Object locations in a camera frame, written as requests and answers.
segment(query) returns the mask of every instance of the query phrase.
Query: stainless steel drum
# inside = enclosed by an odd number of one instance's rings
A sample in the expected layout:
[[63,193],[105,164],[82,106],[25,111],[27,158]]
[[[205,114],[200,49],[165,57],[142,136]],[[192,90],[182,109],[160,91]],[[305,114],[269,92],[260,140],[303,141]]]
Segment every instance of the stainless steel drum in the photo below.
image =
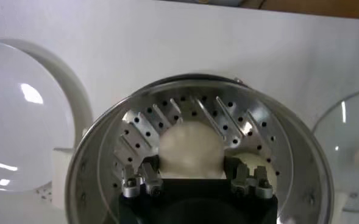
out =
[[198,74],[145,86],[93,124],[69,167],[68,221],[116,223],[121,169],[157,154],[160,135],[183,121],[211,126],[223,138],[226,155],[249,152],[272,164],[279,223],[330,222],[332,178],[308,128],[290,110],[240,82]]

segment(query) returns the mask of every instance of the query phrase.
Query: white countertop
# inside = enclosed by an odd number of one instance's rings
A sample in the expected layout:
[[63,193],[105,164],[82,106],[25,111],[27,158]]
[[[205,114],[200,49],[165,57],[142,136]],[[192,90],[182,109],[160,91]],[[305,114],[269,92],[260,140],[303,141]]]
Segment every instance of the white countertop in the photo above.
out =
[[0,0],[0,40],[76,80],[93,119],[143,85],[189,72],[238,77],[309,127],[359,91],[357,19],[150,0]]

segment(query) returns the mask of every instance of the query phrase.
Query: metal clamp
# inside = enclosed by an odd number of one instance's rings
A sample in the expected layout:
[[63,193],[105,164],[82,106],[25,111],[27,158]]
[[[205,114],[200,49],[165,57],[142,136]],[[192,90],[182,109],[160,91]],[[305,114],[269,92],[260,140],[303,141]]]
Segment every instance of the metal clamp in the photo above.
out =
[[240,163],[236,168],[236,177],[231,180],[231,188],[233,193],[241,197],[255,194],[258,198],[272,198],[272,186],[264,166],[258,166],[254,176],[250,176],[247,165]]
[[158,177],[150,163],[142,163],[140,174],[144,178],[147,194],[159,196],[163,188],[163,180]]
[[132,165],[125,165],[123,168],[123,180],[121,183],[121,190],[124,197],[134,198],[140,195],[140,180],[135,175]]
[[272,198],[272,186],[267,179],[266,167],[258,166],[254,170],[254,177],[257,181],[257,185],[255,187],[255,195],[258,198]]

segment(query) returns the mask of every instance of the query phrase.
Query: dough ball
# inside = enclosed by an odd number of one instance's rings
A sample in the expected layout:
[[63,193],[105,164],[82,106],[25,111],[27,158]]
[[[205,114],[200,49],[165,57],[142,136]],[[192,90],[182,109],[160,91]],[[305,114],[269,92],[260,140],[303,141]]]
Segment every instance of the dough ball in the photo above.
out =
[[163,178],[220,179],[224,145],[214,129],[200,122],[183,122],[160,137],[158,151]]

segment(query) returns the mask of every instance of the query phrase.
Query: transparent lid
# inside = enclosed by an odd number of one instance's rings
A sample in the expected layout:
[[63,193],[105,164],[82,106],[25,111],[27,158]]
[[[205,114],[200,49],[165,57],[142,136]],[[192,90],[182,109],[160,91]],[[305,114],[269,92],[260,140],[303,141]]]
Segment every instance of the transparent lid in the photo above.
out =
[[347,196],[343,211],[359,212],[359,93],[329,109],[314,134],[328,159],[336,192]]

